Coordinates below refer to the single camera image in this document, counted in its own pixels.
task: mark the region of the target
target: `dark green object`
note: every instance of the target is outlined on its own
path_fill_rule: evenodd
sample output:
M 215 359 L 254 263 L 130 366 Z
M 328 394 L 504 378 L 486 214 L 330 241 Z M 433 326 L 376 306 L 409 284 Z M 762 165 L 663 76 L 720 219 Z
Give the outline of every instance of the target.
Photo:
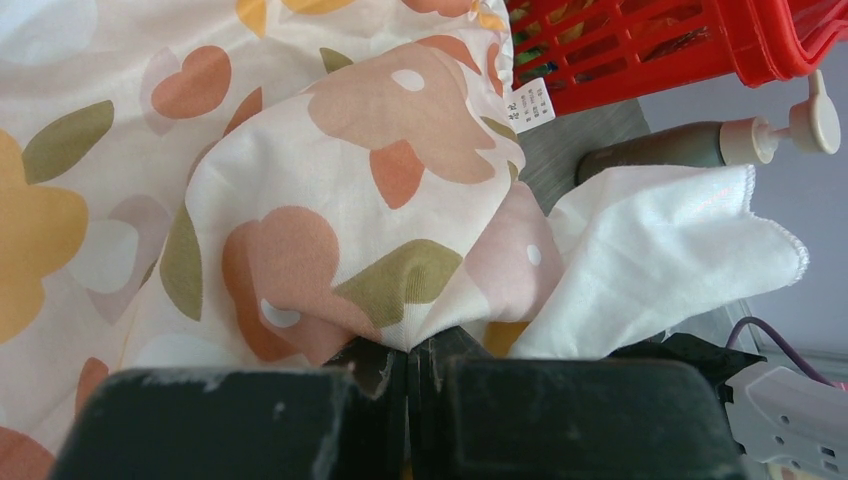
M 722 122 L 690 123 L 591 151 L 577 165 L 577 184 L 607 168 L 625 165 L 724 166 L 721 126 Z

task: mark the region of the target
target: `red plastic basket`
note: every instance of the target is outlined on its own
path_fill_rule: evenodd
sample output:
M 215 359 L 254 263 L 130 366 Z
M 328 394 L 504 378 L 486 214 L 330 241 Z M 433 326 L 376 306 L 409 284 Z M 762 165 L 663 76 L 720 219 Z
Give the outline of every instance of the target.
M 809 74 L 848 38 L 848 0 L 508 0 L 515 84 L 543 76 L 557 114 L 736 72 Z

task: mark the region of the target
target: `gray surface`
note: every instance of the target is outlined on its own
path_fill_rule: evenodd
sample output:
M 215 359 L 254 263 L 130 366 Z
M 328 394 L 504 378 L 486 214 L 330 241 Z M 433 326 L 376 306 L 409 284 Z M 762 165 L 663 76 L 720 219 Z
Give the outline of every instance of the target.
M 518 136 L 527 165 L 527 183 L 545 215 L 574 188 L 580 158 L 596 148 L 650 133 L 636 100 L 559 117 Z

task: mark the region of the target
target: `white towel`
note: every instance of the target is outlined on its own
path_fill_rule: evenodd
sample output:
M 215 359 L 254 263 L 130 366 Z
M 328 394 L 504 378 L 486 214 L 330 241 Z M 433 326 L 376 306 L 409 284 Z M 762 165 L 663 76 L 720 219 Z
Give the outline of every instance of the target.
M 800 280 L 804 245 L 750 211 L 754 167 L 608 169 L 548 220 L 566 265 L 510 350 L 595 359 L 686 318 Z

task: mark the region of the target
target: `care label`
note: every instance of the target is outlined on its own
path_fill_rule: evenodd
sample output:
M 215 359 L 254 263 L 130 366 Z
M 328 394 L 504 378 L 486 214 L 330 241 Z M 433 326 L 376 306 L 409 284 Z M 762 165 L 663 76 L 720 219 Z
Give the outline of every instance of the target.
M 522 85 L 507 96 L 506 109 L 515 133 L 526 132 L 554 118 L 554 106 L 544 78 Z

